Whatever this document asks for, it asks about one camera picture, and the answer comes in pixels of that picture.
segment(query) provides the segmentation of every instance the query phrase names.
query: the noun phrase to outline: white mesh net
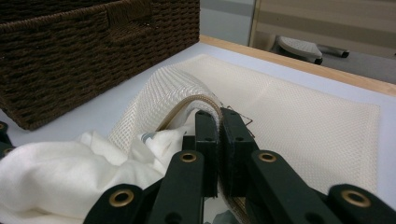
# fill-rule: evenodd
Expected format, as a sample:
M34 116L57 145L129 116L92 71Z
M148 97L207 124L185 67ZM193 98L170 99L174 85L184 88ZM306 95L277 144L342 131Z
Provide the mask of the white mesh net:
M378 106L205 55L159 69L109 139L130 153L135 135L156 131L185 98L206 95L216 102L212 92L224 106L252 119L247 127L259 147L282 155L312 188L327 192L331 185L349 183L376 191ZM216 109L211 113L216 116Z

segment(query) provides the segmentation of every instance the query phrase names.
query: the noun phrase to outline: wicker basket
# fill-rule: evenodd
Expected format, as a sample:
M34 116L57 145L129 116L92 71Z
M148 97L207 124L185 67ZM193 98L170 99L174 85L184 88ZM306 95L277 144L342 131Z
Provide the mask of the wicker basket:
M199 40L199 0L0 0L0 108L36 129Z

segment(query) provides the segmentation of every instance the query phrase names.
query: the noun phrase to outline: wooden table edge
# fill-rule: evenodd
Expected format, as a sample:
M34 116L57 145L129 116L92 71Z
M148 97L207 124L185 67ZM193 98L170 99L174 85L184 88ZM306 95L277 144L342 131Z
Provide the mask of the wooden table edge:
M235 43L216 39L214 37L210 37L206 35L200 35L200 42L221 49L227 49L237 53L245 54L247 56L265 60L267 62L284 65L320 77L326 77L332 80L344 82L346 84L360 87L369 91L376 91L386 95L396 96L396 85L388 82L350 74L347 72L339 71L336 69L324 67L313 63L302 62L299 60L284 57L264 50L238 45Z

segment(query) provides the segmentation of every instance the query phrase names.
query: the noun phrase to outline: screw hole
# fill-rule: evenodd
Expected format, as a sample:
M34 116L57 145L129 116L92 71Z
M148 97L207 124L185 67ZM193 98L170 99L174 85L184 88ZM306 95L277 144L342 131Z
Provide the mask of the screw hole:
M109 202L113 207L123 207L134 200L134 193L129 189L119 189L110 195Z
M364 196L363 194L355 191L355 190L343 190L341 192L342 197L344 200L346 200L348 203L351 203L355 206L358 207L369 207L371 205L370 200Z
M181 222L181 215L178 213L169 213L165 217L166 224L179 224Z
M184 153L180 156L180 159L184 162L192 162L197 160L197 156L192 153Z
M315 213L307 213L305 214L305 219L311 224L324 224L323 218Z
M266 162L273 162L276 161L276 156L274 156L271 153L268 152L263 152L259 155L260 160L266 161Z

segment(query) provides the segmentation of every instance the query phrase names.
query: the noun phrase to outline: crumpled white cloth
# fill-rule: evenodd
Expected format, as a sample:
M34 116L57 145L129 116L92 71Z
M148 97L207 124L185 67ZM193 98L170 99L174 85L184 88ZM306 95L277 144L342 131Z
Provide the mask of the crumpled white cloth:
M154 133L146 141L155 158L148 163L128 158L96 132L17 147L0 161L0 222L82 223L107 189L123 183L144 189L162 178L191 129Z

